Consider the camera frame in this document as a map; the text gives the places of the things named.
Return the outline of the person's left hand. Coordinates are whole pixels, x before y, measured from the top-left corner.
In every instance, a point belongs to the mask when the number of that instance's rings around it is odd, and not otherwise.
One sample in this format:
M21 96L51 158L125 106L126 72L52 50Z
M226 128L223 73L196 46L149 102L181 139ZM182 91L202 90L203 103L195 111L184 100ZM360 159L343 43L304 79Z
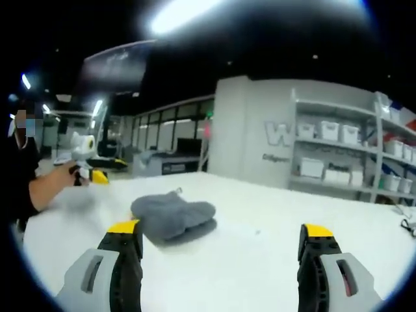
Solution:
M68 170L69 174L74 178L73 186L87 186L90 182L90 170L84 166L76 164Z

